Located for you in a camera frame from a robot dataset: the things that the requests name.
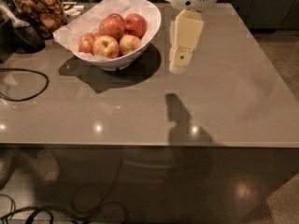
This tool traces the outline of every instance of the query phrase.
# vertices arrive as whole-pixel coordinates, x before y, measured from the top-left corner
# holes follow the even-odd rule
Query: jar of nuts
[[[52,33],[66,25],[62,0],[14,0],[25,17],[34,21],[34,27],[44,39],[52,38]]]

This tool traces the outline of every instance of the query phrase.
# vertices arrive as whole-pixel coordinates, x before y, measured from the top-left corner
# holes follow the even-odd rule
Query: gray countertop
[[[200,43],[181,75],[169,72],[168,61],[178,12],[157,6],[160,31],[119,72],[90,66],[53,40],[1,64],[41,71],[50,85],[30,101],[0,100],[0,143],[299,147],[299,105],[231,5],[203,13]],[[32,94],[43,82],[0,74],[1,91],[13,95]]]

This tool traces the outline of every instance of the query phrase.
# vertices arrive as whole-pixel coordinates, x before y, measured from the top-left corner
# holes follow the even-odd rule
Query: bowl
[[[149,46],[151,40],[157,34],[160,25],[161,25],[161,13],[160,10],[151,2],[147,0],[127,0],[130,4],[130,8],[132,13],[138,13],[143,16],[147,23],[148,29],[147,32],[141,38],[142,46],[131,52],[130,54],[120,56],[115,59],[95,59],[95,58],[86,58],[80,52],[74,52],[74,55],[80,58],[82,61],[86,63],[90,63],[92,65],[96,65],[104,70],[117,70],[123,69],[130,65],[132,61],[134,61],[138,56],[140,56]]]

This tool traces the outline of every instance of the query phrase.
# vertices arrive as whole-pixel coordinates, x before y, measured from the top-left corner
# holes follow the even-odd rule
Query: table
[[[122,203],[132,222],[231,224],[298,173],[298,103],[232,6],[203,14],[199,46],[181,75],[168,69],[168,28],[178,12],[158,7],[159,33],[119,72],[89,66],[52,40],[3,64],[44,72],[50,86],[28,102],[1,101],[0,143],[50,148],[62,172],[44,187],[19,170],[4,193],[23,206],[72,209],[89,187],[78,202],[89,210],[96,190],[103,197],[112,187],[108,200]],[[15,95],[43,85],[37,76],[1,76]],[[123,220],[115,208],[95,220]]]

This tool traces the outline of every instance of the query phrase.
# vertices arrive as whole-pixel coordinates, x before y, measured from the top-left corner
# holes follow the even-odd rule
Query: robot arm
[[[192,60],[204,28],[201,12],[211,8],[217,0],[165,0],[180,11],[170,28],[170,71],[182,73]]]

